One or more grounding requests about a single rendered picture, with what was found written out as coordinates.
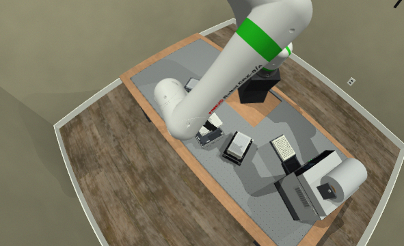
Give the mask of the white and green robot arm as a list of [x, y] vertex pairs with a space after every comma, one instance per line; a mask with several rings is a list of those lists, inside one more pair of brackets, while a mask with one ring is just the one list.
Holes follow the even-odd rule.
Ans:
[[217, 108], [250, 77], [272, 77], [292, 53], [292, 41], [309, 25], [311, 0], [227, 0], [237, 30], [223, 51], [187, 92], [167, 78], [154, 89], [169, 134], [196, 136]]

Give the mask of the white roll of film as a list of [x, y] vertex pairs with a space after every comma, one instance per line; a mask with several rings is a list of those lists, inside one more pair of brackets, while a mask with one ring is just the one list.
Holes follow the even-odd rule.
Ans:
[[321, 178], [320, 185], [330, 183], [337, 197], [331, 201], [340, 203], [367, 179], [365, 166], [355, 158], [347, 158]]

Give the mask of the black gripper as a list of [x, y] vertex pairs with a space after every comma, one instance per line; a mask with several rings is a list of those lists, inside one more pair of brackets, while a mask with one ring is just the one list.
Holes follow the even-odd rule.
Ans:
[[211, 124], [208, 120], [205, 122], [203, 126], [207, 128], [207, 130], [209, 131], [215, 131], [217, 129], [217, 127]]

